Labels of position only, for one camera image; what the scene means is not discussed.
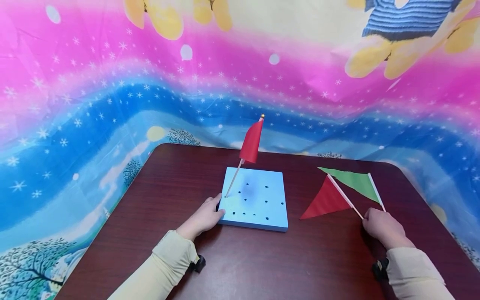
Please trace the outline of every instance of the light blue foam board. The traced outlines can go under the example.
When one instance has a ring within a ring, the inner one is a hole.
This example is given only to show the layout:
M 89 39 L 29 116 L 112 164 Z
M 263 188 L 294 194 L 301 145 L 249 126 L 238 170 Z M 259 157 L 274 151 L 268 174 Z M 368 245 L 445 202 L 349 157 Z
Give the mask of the light blue foam board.
M 281 172 L 240 168 L 228 197 L 228 187 L 237 168 L 228 167 L 218 209 L 225 215 L 218 222 L 264 230 L 288 229 L 287 203 Z

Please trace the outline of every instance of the red flag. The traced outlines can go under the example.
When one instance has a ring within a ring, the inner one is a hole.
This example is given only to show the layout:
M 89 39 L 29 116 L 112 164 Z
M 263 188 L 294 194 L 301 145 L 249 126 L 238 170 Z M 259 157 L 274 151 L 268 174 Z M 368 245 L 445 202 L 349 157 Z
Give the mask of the red flag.
M 260 144 L 260 134 L 262 133 L 262 126 L 264 120 L 256 122 L 252 125 L 245 135 L 243 140 L 243 145 L 240 150 L 240 158 L 245 159 L 245 161 L 255 163 L 257 161 L 258 155 L 258 145 Z
M 349 209 L 350 205 L 345 201 L 342 194 L 336 189 L 335 185 L 325 177 L 324 183 L 320 188 L 315 199 L 300 217 L 300 220 L 321 216 L 340 210 Z

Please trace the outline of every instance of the backdrop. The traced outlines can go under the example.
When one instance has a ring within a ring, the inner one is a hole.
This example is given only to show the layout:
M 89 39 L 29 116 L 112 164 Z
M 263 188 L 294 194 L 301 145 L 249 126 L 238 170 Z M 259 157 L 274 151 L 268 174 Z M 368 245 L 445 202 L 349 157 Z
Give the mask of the backdrop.
M 386 161 L 480 266 L 475 0 L 3 0 L 0 299 L 51 299 L 161 143 Z

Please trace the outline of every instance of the flag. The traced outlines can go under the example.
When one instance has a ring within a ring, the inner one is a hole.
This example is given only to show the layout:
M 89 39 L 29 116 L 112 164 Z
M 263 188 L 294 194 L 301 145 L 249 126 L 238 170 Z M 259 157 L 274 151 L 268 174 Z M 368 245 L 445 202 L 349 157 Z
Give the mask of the flag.
M 375 192 L 375 188 L 370 181 L 370 177 L 368 174 L 362 173 L 353 173 L 348 171 L 340 171 L 335 169 L 327 169 L 318 167 L 323 172 L 332 175 L 341 183 L 353 188 L 360 194 L 364 195 L 365 197 L 377 202 L 380 204 L 380 200 L 377 197 L 377 193 Z
M 349 208 L 350 204 L 348 204 L 343 198 L 342 194 L 340 194 L 340 192 L 336 189 L 332 181 L 329 180 L 328 177 L 325 177 L 318 194 L 312 203 L 310 203 L 310 206 L 307 208 L 307 210 L 300 217 L 300 220 Z
M 260 145 L 260 134 L 262 133 L 262 126 L 264 119 L 259 120 L 252 125 L 245 135 L 243 145 L 240 150 L 240 158 L 245 161 L 255 163 L 257 161 L 258 146 Z

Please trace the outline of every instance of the flag pole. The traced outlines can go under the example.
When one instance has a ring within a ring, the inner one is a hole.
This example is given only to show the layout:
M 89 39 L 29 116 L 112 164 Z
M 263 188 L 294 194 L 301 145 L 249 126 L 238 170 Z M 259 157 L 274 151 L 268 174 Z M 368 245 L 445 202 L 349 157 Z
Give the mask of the flag pole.
M 263 120 L 264 118 L 265 118 L 265 115 L 262 114 L 261 117 L 260 117 L 260 119 L 258 119 L 258 121 L 260 122 L 260 121 Z M 240 167 L 241 167 L 241 165 L 243 165 L 244 162 L 245 162 L 245 159 L 242 158 L 242 159 L 240 160 L 239 166 L 237 167 L 237 170 L 235 171 L 235 175 L 233 175 L 232 182 L 230 183 L 230 186 L 228 187 L 228 191 L 227 191 L 227 194 L 225 195 L 225 198 L 227 198 L 228 194 L 230 193 L 230 189 L 231 189 L 232 186 L 233 186 L 233 182 L 235 181 L 235 178 L 237 177 L 237 174 L 238 174 L 238 172 L 239 172 L 239 170 L 240 170 Z
M 377 195 L 378 203 L 380 204 L 380 206 L 382 207 L 384 212 L 387 212 L 385 210 L 384 203 L 383 203 L 382 199 L 380 198 L 380 194 L 378 193 L 377 186 L 375 185 L 375 182 L 373 182 L 373 178 L 372 178 L 372 175 L 370 173 L 368 173 L 368 178 L 370 179 L 370 182 L 372 183 L 373 190 L 375 191 L 375 195 Z
M 240 167 L 241 167 L 241 165 L 243 165 L 244 162 L 245 162 L 245 160 L 242 158 L 240 160 L 239 166 L 237 167 L 237 170 L 235 171 L 235 175 L 233 175 L 232 182 L 230 183 L 230 186 L 228 187 L 228 191 L 227 191 L 227 194 L 225 195 L 225 198 L 228 196 L 228 193 L 230 193 L 230 189 L 232 188 L 233 182 L 235 181 L 235 178 L 237 177 L 237 174 L 240 170 Z
M 330 179 L 330 181 L 333 183 L 333 185 L 335 185 L 335 188 L 340 192 L 340 194 L 342 194 L 343 199 L 345 199 L 345 201 L 350 205 L 350 207 L 353 208 L 353 210 L 355 210 L 357 215 L 359 215 L 360 219 L 363 220 L 362 215 L 359 213 L 359 211 L 357 210 L 355 205 L 353 205 L 352 201 L 350 201 L 350 199 L 347 197 L 347 195 L 345 195 L 343 190 L 338 186 L 338 184 L 335 182 L 335 180 L 332 178 L 332 176 L 327 173 L 327 177 L 328 177 L 328 179 Z

